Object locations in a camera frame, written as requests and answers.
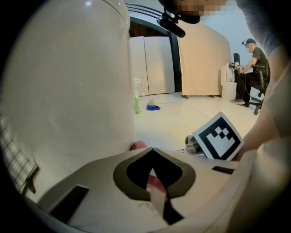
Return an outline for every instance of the white wall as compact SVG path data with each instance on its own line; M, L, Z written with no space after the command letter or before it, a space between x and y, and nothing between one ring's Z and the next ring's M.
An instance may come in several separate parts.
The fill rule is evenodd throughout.
M241 57L241 64L246 65L251 59L251 54L246 51L241 43L247 38L253 38L253 36L246 25L245 16L237 7L236 2L229 0L228 5L221 9L220 12L212 14L211 16L203 16L201 18L202 23L228 39L232 61L233 54L238 53Z

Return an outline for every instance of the black slot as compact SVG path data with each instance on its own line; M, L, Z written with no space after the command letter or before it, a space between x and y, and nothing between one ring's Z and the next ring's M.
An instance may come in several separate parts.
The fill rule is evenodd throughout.
M220 166L215 166L213 168L213 170L214 171L218 171L218 172L227 173L227 174L232 174L234 172L234 169L226 168L226 167L220 167Z
M76 185L50 212L51 216L68 223L88 191L87 187Z

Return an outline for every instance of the white robot body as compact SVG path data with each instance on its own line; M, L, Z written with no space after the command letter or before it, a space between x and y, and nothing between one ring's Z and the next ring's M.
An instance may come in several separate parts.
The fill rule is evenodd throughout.
M51 0L20 32L1 106L14 139L40 167L38 196L88 162L129 150L129 24L123 1Z

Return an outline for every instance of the green bottle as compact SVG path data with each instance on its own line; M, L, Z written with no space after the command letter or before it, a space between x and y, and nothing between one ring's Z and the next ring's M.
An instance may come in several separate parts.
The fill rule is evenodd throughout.
M140 114L140 101L136 94L135 94L135 113Z

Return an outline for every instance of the white door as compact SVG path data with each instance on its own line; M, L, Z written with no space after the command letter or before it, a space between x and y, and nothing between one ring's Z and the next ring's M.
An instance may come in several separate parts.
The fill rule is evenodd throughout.
M147 81L147 72L146 72L146 54L145 54L145 42L144 37L132 37L130 39L131 47L131 76L132 79L140 79L141 85L138 89L139 94L142 92L148 96L149 87Z
M145 37L145 57L149 93L174 93L174 69L170 39L168 37Z

